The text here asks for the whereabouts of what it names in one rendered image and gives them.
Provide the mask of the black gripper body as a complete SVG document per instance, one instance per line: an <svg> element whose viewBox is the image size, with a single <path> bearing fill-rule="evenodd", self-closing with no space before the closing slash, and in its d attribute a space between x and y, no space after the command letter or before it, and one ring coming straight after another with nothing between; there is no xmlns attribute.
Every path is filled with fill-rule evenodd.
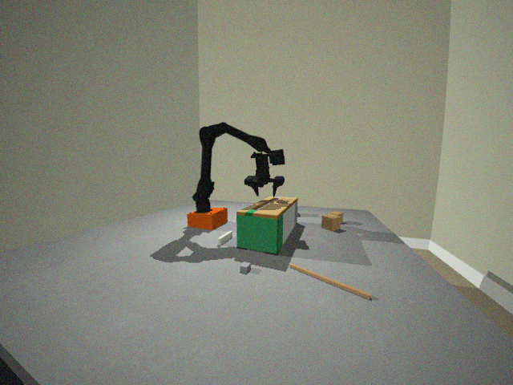
<svg viewBox="0 0 513 385"><path fill-rule="evenodd" d="M267 176L269 178L269 182L273 183L275 186L282 186L284 184L284 182L285 182L285 178L283 176L276 176L275 178L270 178L269 166L266 167L266 168L256 168L256 171L258 171L259 173L266 172L266 174L267 174ZM253 177L254 176L247 176L244 179L244 184L253 185L253 183L252 183Z"/></svg>

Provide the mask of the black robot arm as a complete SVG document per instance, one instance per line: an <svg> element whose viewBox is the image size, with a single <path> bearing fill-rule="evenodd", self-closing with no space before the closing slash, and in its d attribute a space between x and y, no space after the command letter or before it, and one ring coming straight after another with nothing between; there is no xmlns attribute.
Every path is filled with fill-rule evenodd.
<svg viewBox="0 0 513 385"><path fill-rule="evenodd" d="M257 168L266 168L269 166L269 162L273 165L285 164L284 149L271 151L271 149L267 146L266 140L262 137L249 135L248 133L233 128L224 122L211 125L209 127L202 127L200 129L200 142L202 144L200 179L196 187L196 192L192 197L196 202L195 213L206 213L212 211L208 199L214 190L214 181L212 182L210 177L212 146L215 142L215 138L222 136L224 133L230 134L240 140L243 140L255 148L258 152L260 152L253 152L251 155L251 158L256 159ZM262 152L270 154L263 154ZM256 171L256 175L252 179L254 187L262 188L265 184L268 184L268 182L269 178L266 172L259 173Z"/></svg>

